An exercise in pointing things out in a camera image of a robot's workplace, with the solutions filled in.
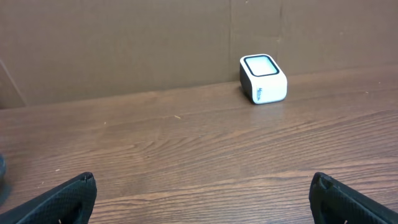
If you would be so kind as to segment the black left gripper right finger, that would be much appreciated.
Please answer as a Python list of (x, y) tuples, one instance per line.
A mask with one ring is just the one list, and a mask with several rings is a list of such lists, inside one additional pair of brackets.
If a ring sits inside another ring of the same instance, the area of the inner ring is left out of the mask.
[(322, 172), (314, 174), (308, 198), (315, 224), (397, 223), (397, 212)]

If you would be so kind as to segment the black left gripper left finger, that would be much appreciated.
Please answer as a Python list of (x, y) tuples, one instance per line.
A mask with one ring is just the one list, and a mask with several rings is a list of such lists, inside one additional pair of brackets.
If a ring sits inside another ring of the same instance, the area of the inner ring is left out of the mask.
[(1, 224), (87, 224), (97, 196), (96, 181), (84, 172), (1, 214)]

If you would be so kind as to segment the white barcode scanner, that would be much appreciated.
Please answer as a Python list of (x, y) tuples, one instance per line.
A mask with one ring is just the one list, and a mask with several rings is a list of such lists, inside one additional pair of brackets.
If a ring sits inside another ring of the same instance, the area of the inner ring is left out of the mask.
[(287, 77), (270, 55), (241, 57), (239, 80), (243, 92), (256, 105), (282, 101), (287, 96)]

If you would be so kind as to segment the grey plastic basket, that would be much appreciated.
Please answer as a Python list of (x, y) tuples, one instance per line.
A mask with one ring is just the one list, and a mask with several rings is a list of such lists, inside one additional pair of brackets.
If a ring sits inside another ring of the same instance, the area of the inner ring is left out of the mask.
[(0, 155), (0, 179), (3, 179), (6, 173), (6, 161), (4, 156)]

